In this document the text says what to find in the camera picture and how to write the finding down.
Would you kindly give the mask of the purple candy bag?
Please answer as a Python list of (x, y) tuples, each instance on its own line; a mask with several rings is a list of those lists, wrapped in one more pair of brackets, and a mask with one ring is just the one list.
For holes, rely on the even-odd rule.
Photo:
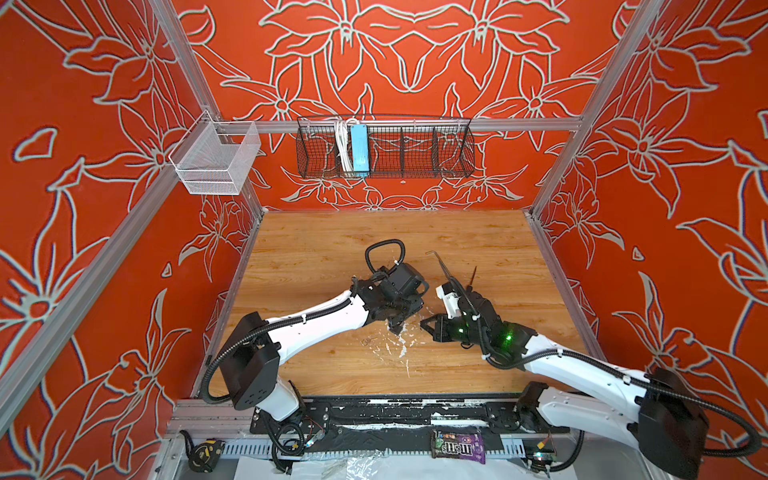
[(430, 437), (431, 456), (486, 463), (486, 450), (479, 433), (455, 433), (435, 430)]

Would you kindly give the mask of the white mesh wall basket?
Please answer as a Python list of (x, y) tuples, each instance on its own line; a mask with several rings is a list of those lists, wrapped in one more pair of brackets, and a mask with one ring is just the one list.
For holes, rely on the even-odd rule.
[(255, 122), (217, 121), (204, 110), (173, 148), (169, 161), (192, 195), (238, 195), (261, 144)]

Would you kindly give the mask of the dark padlock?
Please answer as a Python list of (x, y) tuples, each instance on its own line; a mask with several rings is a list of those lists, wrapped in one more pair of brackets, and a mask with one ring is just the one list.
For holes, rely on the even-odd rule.
[(403, 319), (390, 319), (388, 321), (388, 330), (394, 335), (400, 335), (403, 331), (404, 323)]

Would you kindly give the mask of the clear plastic wrap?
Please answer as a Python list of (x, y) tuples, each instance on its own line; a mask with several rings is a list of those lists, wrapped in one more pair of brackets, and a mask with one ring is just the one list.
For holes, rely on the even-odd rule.
[(294, 464), (291, 479), (400, 479), (407, 467), (404, 458), (367, 455)]

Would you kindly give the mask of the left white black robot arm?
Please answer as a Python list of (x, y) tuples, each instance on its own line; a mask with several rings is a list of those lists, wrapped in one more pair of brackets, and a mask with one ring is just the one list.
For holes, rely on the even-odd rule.
[(370, 277), (354, 277), (336, 297), (288, 316), (242, 317), (202, 374), (199, 398), (256, 409), (278, 422), (297, 418), (305, 407), (293, 383), (280, 377), (283, 364), (311, 346), (376, 322), (398, 335), (424, 307), (429, 284), (405, 258), (402, 240), (376, 242), (364, 252)]

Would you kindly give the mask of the yellow black tape measure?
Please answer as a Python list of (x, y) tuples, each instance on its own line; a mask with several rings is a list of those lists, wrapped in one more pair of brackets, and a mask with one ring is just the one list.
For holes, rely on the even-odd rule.
[(185, 451), (189, 469), (195, 473), (211, 473), (216, 468), (224, 452), (226, 442), (208, 439), (194, 444), (191, 438), (185, 438)]

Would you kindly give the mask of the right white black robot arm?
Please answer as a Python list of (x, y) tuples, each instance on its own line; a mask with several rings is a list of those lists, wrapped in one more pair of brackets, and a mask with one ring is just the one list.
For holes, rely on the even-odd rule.
[(650, 374), (566, 348), (536, 330), (507, 322), (492, 303), (455, 279), (438, 287), (446, 309), (421, 321), (439, 343), (479, 346), (499, 370), (521, 370), (571, 387), (566, 393), (531, 382), (516, 402), (527, 430), (575, 429), (622, 443), (678, 479), (695, 479), (705, 457), (758, 452), (757, 430), (740, 415), (694, 396), (672, 371)]

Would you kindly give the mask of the small electronics board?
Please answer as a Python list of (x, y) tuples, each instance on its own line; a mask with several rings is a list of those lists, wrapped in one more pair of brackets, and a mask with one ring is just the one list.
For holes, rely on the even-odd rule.
[(533, 473), (551, 475), (552, 466), (556, 460), (557, 451), (550, 436), (526, 446), (523, 464)]

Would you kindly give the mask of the black yellow screwdriver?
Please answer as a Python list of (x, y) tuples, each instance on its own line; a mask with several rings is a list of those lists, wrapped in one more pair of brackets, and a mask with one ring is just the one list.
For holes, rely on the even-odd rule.
[(473, 283), (474, 283), (474, 280), (475, 280), (475, 277), (476, 277), (476, 274), (477, 274), (477, 269), (478, 269), (478, 266), (476, 265), (474, 267), (473, 271), (472, 271), (472, 275), (470, 277), (470, 280), (467, 283), (467, 286), (466, 286), (467, 291), (472, 291), (472, 289), (473, 289)]

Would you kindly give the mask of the light blue box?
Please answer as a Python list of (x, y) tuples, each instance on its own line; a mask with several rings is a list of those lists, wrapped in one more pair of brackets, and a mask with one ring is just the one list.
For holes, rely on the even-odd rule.
[(357, 123), (350, 126), (353, 172), (359, 177), (370, 173), (368, 127)]

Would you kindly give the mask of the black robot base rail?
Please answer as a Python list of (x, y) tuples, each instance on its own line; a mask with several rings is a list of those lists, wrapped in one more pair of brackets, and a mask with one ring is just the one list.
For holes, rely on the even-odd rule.
[(488, 452), (512, 455), (520, 439), (530, 451), (540, 441), (574, 433), (562, 427), (526, 427), (515, 411), (516, 394), (306, 396), (283, 421), (253, 414), (250, 432), (268, 428), (281, 440), (304, 439), (305, 453), (391, 452), (427, 454), (434, 431), (479, 434)]

